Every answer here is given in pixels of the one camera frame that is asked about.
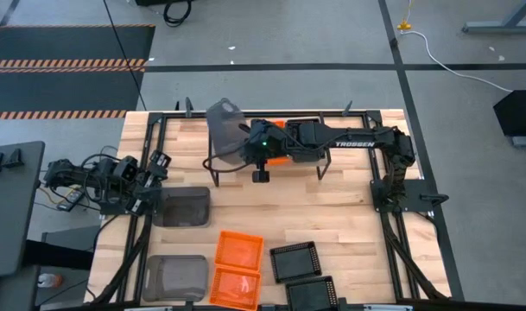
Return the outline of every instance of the black desk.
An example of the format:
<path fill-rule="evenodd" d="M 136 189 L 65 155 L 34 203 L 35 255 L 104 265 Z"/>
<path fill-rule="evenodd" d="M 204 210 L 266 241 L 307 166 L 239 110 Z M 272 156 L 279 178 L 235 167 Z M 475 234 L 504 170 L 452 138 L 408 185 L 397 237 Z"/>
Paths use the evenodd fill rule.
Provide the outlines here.
<path fill-rule="evenodd" d="M 40 265 L 89 270 L 92 264 L 90 252 L 27 240 L 44 146 L 0 146 L 5 159 L 20 149 L 24 162 L 0 172 L 0 310 L 34 307 Z"/>

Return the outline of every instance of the orange object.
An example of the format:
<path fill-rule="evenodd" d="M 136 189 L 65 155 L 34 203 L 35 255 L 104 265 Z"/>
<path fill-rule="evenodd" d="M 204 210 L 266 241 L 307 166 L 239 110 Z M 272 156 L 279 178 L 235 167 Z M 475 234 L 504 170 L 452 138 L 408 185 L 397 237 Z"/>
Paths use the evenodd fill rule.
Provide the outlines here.
<path fill-rule="evenodd" d="M 272 122 L 273 124 L 276 124 L 278 127 L 280 128 L 284 128 L 286 127 L 286 122 L 285 121 L 274 121 Z M 282 156 L 282 157 L 279 157 L 279 158 L 276 158 L 276 159 L 269 159 L 268 160 L 268 164 L 270 166 L 277 166 L 277 165 L 283 165 L 283 164 L 286 164 L 286 163 L 290 163 L 291 160 L 286 157 L 286 156 Z"/>
<path fill-rule="evenodd" d="M 255 311 L 261 292 L 261 275 L 256 272 L 217 267 L 212 279 L 211 304 Z"/>
<path fill-rule="evenodd" d="M 227 268 L 257 272 L 261 268 L 263 246 L 261 237 L 221 231 L 214 262 Z"/>

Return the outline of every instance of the black floor mat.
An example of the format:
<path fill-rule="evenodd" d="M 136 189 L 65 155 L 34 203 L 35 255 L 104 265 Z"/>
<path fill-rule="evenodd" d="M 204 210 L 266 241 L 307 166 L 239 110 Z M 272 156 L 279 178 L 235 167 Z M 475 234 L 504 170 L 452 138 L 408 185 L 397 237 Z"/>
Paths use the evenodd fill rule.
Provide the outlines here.
<path fill-rule="evenodd" d="M 129 59 L 146 60 L 155 33 L 153 26 L 118 26 L 118 37 Z M 109 26 L 1 27 L 0 60 L 122 59 Z"/>
<path fill-rule="evenodd" d="M 22 114 L 19 111 L 134 111 L 138 94 L 128 68 L 118 68 L 119 71 L 106 72 L 50 72 L 36 69 L 31 72 L 16 70 L 0 71 L 0 118 L 48 118 L 49 113 L 40 117 L 41 113 Z M 135 72 L 138 82 L 142 81 L 143 73 Z M 1 112 L 8 112 L 2 117 Z M 78 114 L 88 117 L 89 114 Z M 121 113 L 97 113 L 90 117 L 120 117 Z"/>
<path fill-rule="evenodd" d="M 155 27 L 117 33 L 141 85 Z M 137 100 L 111 25 L 0 28 L 0 119 L 122 117 Z"/>

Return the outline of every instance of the yellow cable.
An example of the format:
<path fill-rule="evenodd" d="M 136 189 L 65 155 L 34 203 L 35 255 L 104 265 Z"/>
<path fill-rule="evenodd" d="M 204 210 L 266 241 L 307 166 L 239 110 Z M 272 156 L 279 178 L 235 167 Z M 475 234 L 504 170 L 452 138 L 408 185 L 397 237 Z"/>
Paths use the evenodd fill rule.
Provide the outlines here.
<path fill-rule="evenodd" d="M 43 193 L 46 194 L 46 196 L 48 197 L 48 200 L 50 202 L 52 202 L 53 205 L 58 205 L 59 203 L 61 203 L 63 200 L 59 201 L 59 203 L 55 203 L 54 199 L 52 199 L 52 196 L 49 195 L 48 191 L 46 191 L 46 189 L 42 188 L 42 187 L 39 187 L 38 190 L 42 191 Z"/>
<path fill-rule="evenodd" d="M 409 6 L 407 8 L 406 13 L 404 14 L 404 17 L 402 18 L 402 21 L 400 24 L 397 25 L 398 30 L 410 30 L 412 29 L 412 25 L 409 24 L 409 18 L 410 18 L 410 8 L 412 8 L 412 5 L 415 3 L 415 0 L 409 0 Z"/>

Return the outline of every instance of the gray tray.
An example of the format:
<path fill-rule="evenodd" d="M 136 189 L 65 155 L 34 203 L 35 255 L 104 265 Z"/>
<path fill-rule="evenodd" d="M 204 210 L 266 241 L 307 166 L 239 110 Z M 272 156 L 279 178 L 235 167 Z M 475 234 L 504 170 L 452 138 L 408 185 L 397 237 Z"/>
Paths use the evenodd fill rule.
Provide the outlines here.
<path fill-rule="evenodd" d="M 161 190 L 153 225 L 203 227 L 209 225 L 211 192 L 208 187 L 168 187 Z"/>
<path fill-rule="evenodd" d="M 207 290 L 209 266 L 201 255 L 148 258 L 143 299 L 201 301 Z"/>

